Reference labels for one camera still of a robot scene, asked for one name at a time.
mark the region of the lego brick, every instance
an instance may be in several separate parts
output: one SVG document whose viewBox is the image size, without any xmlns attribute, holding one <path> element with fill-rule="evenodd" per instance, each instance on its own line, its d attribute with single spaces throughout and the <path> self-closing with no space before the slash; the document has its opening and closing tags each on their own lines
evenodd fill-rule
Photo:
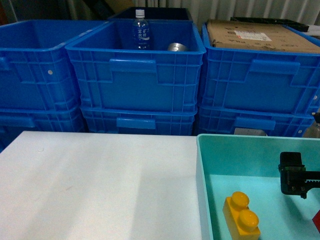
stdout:
<svg viewBox="0 0 320 240">
<path fill-rule="evenodd" d="M 249 198 L 236 191 L 225 199 L 223 214 L 232 240 L 258 240 L 259 218 L 249 209 Z"/>
</svg>

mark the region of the blue plastic crate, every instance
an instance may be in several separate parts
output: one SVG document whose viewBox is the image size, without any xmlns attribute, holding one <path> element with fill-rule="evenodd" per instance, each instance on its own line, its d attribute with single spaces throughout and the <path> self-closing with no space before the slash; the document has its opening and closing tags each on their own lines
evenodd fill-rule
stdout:
<svg viewBox="0 0 320 240">
<path fill-rule="evenodd" d="M 292 115 L 200 106 L 197 134 L 234 134 L 236 128 L 263 130 L 268 136 L 302 137 L 312 115 Z"/>
<path fill-rule="evenodd" d="M 0 152 L 23 131 L 85 132 L 79 106 L 67 111 L 0 109 Z"/>
<path fill-rule="evenodd" d="M 320 46 L 320 41 L 287 27 Z M 201 105 L 257 112 L 309 115 L 320 107 L 320 54 L 210 46 L 202 26 Z"/>
<path fill-rule="evenodd" d="M 133 20 L 105 24 L 65 48 L 81 105 L 88 108 L 193 113 L 205 48 L 190 21 L 149 21 L 151 49 L 135 50 Z M 171 43 L 189 51 L 167 51 Z"/>
<path fill-rule="evenodd" d="M 80 90 L 65 45 L 103 21 L 29 20 L 0 27 L 0 108 L 70 110 Z"/>
<path fill-rule="evenodd" d="M 190 136 L 194 113 L 170 114 L 82 107 L 92 133 Z"/>
</svg>

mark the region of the crate handle slot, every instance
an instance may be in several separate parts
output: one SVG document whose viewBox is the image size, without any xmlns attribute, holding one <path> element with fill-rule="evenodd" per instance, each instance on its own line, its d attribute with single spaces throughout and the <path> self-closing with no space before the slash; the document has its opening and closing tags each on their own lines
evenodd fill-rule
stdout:
<svg viewBox="0 0 320 240">
<path fill-rule="evenodd" d="M 295 75 L 299 71 L 299 68 L 299 62 L 253 59 L 249 71 L 256 73 Z"/>
<path fill-rule="evenodd" d="M 9 71 L 10 64 L 6 57 L 0 57 L 0 71 Z"/>
<path fill-rule="evenodd" d="M 246 118 L 246 117 L 238 116 L 235 118 L 234 126 L 236 128 L 274 130 L 275 126 L 276 126 L 276 121 L 255 119 L 255 118 Z"/>
<path fill-rule="evenodd" d="M 117 117 L 116 126 L 127 129 L 156 129 L 156 121 L 154 119 Z"/>
<path fill-rule="evenodd" d="M 29 116 L 0 116 L 0 126 L 35 128 L 36 123 Z"/>
<path fill-rule="evenodd" d="M 156 73 L 157 63 L 155 60 L 128 60 L 111 58 L 109 61 L 110 70 L 113 72 L 134 72 L 134 73 Z"/>
</svg>

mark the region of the white tabletop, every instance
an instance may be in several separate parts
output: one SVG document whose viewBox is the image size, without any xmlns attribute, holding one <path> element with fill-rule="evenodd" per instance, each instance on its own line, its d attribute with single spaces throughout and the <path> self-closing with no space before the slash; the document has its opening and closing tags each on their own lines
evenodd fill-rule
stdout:
<svg viewBox="0 0 320 240">
<path fill-rule="evenodd" d="M 1 240 L 198 240 L 196 137 L 23 132 L 0 154 Z"/>
</svg>

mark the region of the cardboard box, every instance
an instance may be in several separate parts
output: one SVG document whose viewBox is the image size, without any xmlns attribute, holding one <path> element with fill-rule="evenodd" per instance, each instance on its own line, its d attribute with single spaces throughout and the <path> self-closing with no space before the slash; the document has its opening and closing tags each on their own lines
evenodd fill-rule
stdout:
<svg viewBox="0 0 320 240">
<path fill-rule="evenodd" d="M 320 47 L 281 25 L 208 20 L 207 30 L 217 48 L 320 54 Z"/>
</svg>

